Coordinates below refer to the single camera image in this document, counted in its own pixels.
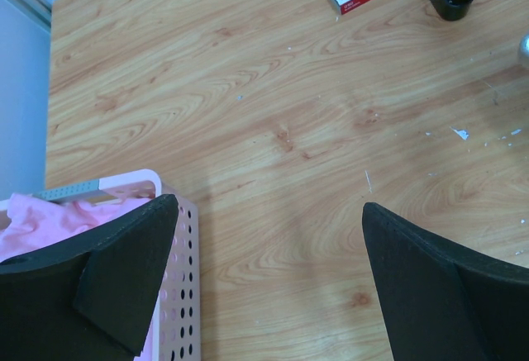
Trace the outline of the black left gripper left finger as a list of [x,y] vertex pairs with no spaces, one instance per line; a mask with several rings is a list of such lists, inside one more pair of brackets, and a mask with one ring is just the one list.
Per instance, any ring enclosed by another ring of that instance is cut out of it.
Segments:
[[1,263],[3,360],[141,354],[179,203],[161,195],[112,221]]

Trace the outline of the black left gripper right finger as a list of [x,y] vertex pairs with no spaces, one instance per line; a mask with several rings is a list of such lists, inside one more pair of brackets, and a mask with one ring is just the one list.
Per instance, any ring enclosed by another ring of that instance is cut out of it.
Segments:
[[528,270],[374,202],[362,229],[396,360],[526,360]]

